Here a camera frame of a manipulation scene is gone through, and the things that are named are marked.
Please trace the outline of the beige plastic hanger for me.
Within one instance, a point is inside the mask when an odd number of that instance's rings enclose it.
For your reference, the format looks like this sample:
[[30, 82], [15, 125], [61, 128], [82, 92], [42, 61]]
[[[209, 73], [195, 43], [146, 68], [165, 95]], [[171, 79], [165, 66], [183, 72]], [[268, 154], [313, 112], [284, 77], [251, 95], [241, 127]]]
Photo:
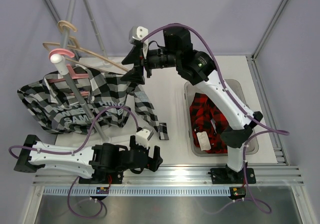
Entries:
[[[58, 27], [59, 31], [61, 32], [61, 34], [63, 33], [64, 28], [67, 28], [68, 31], [71, 30], [74, 33], [76, 33], [78, 31], [78, 29], [72, 23], [70, 23], [70, 22], [68, 22], [66, 20], [60, 20], [57, 23], [57, 27]], [[77, 40], [77, 38], [75, 36], [69, 35], [68, 39], [71, 40], [74, 44], [67, 44], [65, 49], [72, 50], [72, 51], [79, 51], [81, 53], [88, 54], [90, 56], [93, 56], [95, 58], [98, 58], [98, 59], [106, 62], [107, 64], [111, 64], [112, 66], [124, 71], [125, 73], [127, 73], [129, 71], [127, 68], [125, 68], [122, 65], [114, 62], [113, 60], [110, 60], [107, 57], [104, 57], [104, 56], [102, 56], [102, 55], [100, 55], [98, 53], [95, 53], [95, 52], [93, 52], [91, 50], [88, 50], [86, 48], [81, 47], [79, 41]], [[58, 47], [58, 46], [60, 46], [60, 44], [58, 42], [47, 41], [47, 42], [43, 42], [42, 46], [48, 52], [50, 52], [51, 51], [50, 47]]]

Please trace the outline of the red black plaid shirt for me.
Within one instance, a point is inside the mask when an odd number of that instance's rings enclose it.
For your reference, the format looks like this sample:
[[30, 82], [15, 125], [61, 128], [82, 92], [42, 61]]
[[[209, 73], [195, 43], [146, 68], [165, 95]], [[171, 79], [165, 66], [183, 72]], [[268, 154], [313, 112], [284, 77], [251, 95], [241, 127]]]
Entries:
[[189, 107], [193, 144], [208, 154], [227, 154], [221, 134], [229, 123], [210, 98], [196, 92]]

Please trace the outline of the grey black plaid shirt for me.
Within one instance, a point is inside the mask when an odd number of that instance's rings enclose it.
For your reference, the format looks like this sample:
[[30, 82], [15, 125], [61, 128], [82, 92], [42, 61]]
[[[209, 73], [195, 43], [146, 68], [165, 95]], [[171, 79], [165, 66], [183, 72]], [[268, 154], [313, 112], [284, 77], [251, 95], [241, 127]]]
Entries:
[[[141, 85], [123, 81], [121, 74], [101, 72], [79, 64], [74, 71], [88, 75], [87, 78], [76, 79], [74, 83], [80, 92], [88, 93], [84, 100], [94, 115], [112, 107], [99, 118], [100, 126], [123, 128], [130, 117], [123, 107], [131, 96], [135, 113], [154, 128], [160, 140], [169, 139], [166, 123], [158, 120], [155, 108]], [[17, 95], [44, 131], [56, 135], [72, 132], [87, 135], [91, 121], [57, 71], [19, 88]]]

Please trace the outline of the pink plastic hanger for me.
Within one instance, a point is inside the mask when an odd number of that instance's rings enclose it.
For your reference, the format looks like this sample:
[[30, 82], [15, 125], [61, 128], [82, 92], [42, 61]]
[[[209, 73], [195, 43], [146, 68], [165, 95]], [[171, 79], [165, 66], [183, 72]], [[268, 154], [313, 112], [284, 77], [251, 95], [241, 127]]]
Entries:
[[66, 56], [74, 58], [75, 54], [64, 48], [56, 48], [49, 52], [48, 58], [61, 76], [69, 75], [71, 80], [88, 79], [87, 73], [76, 73], [70, 64], [66, 64]]

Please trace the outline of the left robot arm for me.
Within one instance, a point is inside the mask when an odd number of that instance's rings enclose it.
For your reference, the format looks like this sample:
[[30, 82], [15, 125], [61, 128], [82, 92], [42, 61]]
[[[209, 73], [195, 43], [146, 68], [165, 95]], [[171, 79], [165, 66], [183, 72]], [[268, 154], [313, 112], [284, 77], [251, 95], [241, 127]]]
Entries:
[[143, 145], [147, 138], [131, 135], [129, 145], [112, 143], [85, 146], [81, 150], [72, 147], [50, 145], [36, 135], [28, 135], [16, 156], [14, 171], [36, 173], [39, 169], [61, 171], [79, 178], [80, 184], [121, 184], [125, 171], [141, 174], [144, 170], [156, 172], [163, 163], [161, 149]]

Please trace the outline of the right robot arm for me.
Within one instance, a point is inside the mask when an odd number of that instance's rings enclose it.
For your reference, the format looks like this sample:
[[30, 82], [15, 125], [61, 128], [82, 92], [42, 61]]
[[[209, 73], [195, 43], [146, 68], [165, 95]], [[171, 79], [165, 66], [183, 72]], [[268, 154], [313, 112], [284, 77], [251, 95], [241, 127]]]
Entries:
[[191, 32], [181, 25], [162, 29], [164, 46], [149, 48], [149, 31], [142, 26], [134, 26], [129, 33], [131, 51], [121, 62], [133, 65], [121, 79], [145, 84], [152, 70], [174, 67], [179, 76], [207, 95], [226, 117], [228, 126], [221, 134], [227, 146], [226, 176], [233, 183], [244, 177], [244, 146], [255, 126], [263, 118], [259, 111], [252, 111], [230, 89], [222, 78], [213, 55], [193, 48]]

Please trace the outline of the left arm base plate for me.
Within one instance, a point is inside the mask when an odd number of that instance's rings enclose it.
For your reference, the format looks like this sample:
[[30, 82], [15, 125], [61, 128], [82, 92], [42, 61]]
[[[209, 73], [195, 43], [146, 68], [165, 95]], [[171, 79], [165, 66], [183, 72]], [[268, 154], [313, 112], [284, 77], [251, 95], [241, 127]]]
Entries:
[[122, 172], [103, 172], [95, 170], [91, 175], [91, 178], [80, 177], [78, 183], [80, 185], [96, 185], [94, 195], [91, 195], [90, 197], [102, 201], [109, 195], [111, 185], [122, 184], [122, 181]]

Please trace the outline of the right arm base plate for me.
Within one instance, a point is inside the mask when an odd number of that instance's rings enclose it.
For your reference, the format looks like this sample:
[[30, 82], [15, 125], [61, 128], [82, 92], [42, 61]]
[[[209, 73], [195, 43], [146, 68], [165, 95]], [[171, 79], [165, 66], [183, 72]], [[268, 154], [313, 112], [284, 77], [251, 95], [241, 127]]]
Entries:
[[256, 175], [253, 168], [244, 168], [235, 172], [227, 167], [214, 167], [208, 172], [213, 184], [256, 184]]

